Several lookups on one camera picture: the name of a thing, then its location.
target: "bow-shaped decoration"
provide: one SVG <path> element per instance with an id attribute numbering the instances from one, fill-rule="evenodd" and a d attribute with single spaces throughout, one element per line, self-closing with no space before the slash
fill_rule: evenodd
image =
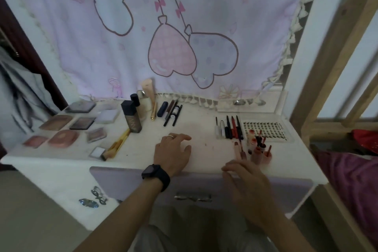
<path id="1" fill-rule="evenodd" d="M 155 9 L 156 9 L 156 12 L 159 11 L 159 8 L 160 8 L 161 6 L 166 6 L 164 0 L 160 0 L 159 2 L 155 1 Z"/>
<path id="2" fill-rule="evenodd" d="M 177 17 L 180 18 L 181 12 L 184 12 L 184 11 L 185 11 L 185 8 L 184 8 L 183 4 L 180 1 L 180 4 L 178 5 L 178 9 L 176 9 Z"/>

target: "wall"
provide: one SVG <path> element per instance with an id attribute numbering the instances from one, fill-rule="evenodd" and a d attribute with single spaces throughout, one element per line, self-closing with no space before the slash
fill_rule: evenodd
<path id="1" fill-rule="evenodd" d="M 47 71 L 49 71 L 67 103 L 70 104 L 77 101 L 79 95 L 76 87 L 63 74 L 63 71 L 60 68 L 60 60 L 52 51 L 50 44 L 46 42 L 46 37 L 43 35 L 40 28 L 35 24 L 35 19 L 29 15 L 24 7 L 20 6 L 19 0 L 6 0 L 6 2 L 20 23 L 25 34 L 29 37 L 31 44 L 35 48 L 42 62 L 45 64 Z"/>
<path id="2" fill-rule="evenodd" d="M 288 97 L 283 113 L 290 117 L 302 87 L 315 61 L 318 50 L 341 0 L 314 0 L 285 90 Z M 360 44 L 349 60 L 331 95 L 324 104 L 319 118 L 346 116 L 370 80 L 378 71 L 378 14 L 371 21 Z M 366 109 L 362 117 L 378 114 L 378 97 Z"/>

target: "smartwatch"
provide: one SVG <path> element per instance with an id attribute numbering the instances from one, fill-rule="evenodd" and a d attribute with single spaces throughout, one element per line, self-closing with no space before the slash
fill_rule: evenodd
<path id="1" fill-rule="evenodd" d="M 168 173 L 165 172 L 164 169 L 161 168 L 159 164 L 151 164 L 149 165 L 143 172 L 142 172 L 142 178 L 158 178 L 163 183 L 163 189 L 161 192 L 163 192 L 170 183 L 170 177 Z"/>

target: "black watch strap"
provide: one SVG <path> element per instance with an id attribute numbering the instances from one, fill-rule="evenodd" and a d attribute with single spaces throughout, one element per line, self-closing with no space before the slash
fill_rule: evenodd
<path id="1" fill-rule="evenodd" d="M 164 169 L 161 168 L 159 164 L 152 164 L 153 171 L 151 173 L 142 173 L 142 178 L 158 178 L 163 183 L 163 189 L 161 192 L 163 192 L 170 183 L 170 177 L 168 173 Z"/>

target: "wooden bed frame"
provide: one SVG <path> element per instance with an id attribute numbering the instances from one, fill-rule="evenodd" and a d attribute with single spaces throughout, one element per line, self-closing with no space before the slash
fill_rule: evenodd
<path id="1" fill-rule="evenodd" d="M 290 119 L 307 147 L 310 141 L 343 139 L 353 129 L 378 130 L 378 122 L 359 120 L 378 93 L 378 73 L 343 121 L 317 121 L 377 10 L 378 0 L 346 0 L 338 8 Z M 341 252 L 376 251 L 330 184 L 311 197 Z"/>

